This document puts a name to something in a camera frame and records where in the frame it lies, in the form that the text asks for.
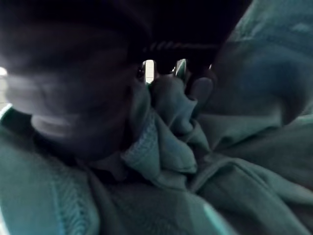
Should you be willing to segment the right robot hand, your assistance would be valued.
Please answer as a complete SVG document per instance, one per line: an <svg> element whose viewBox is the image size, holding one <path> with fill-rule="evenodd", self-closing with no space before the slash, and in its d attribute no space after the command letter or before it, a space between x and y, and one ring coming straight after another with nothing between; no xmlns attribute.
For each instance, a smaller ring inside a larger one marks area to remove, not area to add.
<svg viewBox="0 0 313 235"><path fill-rule="evenodd" d="M212 62L248 0L3 0L6 95L53 147L99 160L130 145L132 85L148 59Z"/></svg>

